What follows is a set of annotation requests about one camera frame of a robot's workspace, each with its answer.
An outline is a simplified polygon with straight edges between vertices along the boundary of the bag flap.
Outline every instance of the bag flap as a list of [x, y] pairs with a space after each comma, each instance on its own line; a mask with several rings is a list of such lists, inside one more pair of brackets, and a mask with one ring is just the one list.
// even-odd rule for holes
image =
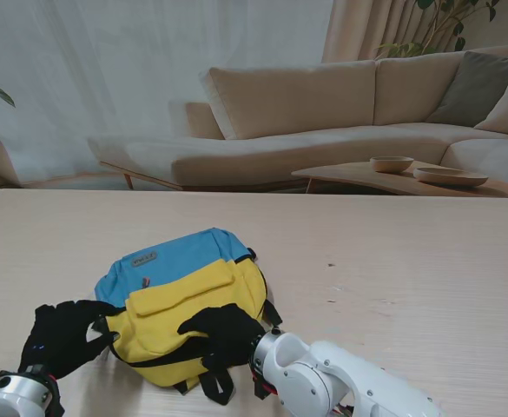
[[234, 282], [231, 268], [219, 259], [208, 267], [218, 266], [216, 274], [207, 278], [204, 274], [191, 274], [178, 281], [153, 288], [145, 288], [130, 294], [128, 303], [138, 316], [144, 316], [173, 308], [185, 300]]

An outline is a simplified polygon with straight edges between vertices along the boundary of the yellow bag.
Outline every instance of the yellow bag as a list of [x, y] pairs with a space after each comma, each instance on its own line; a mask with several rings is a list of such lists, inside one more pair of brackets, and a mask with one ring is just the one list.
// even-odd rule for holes
[[106, 318], [109, 331], [121, 336], [111, 348], [118, 359], [148, 381], [182, 394], [202, 375], [206, 395], [217, 397], [206, 389], [214, 385], [209, 380], [217, 378], [227, 392], [222, 399], [212, 399], [222, 404], [234, 388], [230, 376], [208, 373], [201, 365], [207, 338], [198, 332], [178, 334], [178, 327], [204, 308], [230, 303], [258, 321], [268, 306], [273, 324], [280, 324], [267, 301], [267, 284], [254, 263], [254, 252], [216, 228], [125, 256], [98, 282], [96, 298], [119, 307], [125, 299], [125, 309]]

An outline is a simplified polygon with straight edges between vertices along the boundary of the wooden coffee table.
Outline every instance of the wooden coffee table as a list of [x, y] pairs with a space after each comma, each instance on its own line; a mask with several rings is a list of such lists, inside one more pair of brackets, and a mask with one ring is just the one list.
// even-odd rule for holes
[[352, 162], [294, 171], [292, 174], [309, 178], [307, 193], [313, 193], [320, 182], [343, 182], [373, 189], [381, 189], [396, 195], [427, 195], [443, 197], [497, 197], [508, 198], [508, 182], [489, 179], [474, 188], [442, 187], [416, 180], [412, 172], [421, 167], [438, 167], [430, 163], [414, 161], [400, 174], [383, 174], [371, 169], [369, 162]]

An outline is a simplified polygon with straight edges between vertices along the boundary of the beige sofa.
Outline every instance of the beige sofa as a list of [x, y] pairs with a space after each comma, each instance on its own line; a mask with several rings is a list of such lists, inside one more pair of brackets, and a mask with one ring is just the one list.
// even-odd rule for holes
[[[508, 56], [508, 47], [481, 50]], [[210, 69], [172, 137], [98, 136], [98, 161], [174, 189], [281, 189], [297, 169], [411, 156], [508, 181], [508, 135], [426, 123], [463, 53], [292, 69]]]

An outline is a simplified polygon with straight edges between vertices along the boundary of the black glove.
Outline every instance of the black glove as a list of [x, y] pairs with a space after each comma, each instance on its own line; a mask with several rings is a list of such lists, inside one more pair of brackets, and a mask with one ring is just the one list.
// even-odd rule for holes
[[24, 344], [18, 372], [28, 366], [44, 365], [56, 379], [92, 361], [110, 345], [117, 332], [86, 341], [89, 325], [105, 315], [117, 315], [120, 308], [102, 301], [66, 301], [56, 307], [36, 309], [36, 321]]
[[252, 342], [265, 334], [263, 326], [236, 304], [220, 308], [204, 308], [178, 328], [179, 334], [205, 333], [209, 338], [209, 352], [202, 360], [210, 371], [244, 365], [252, 353]]

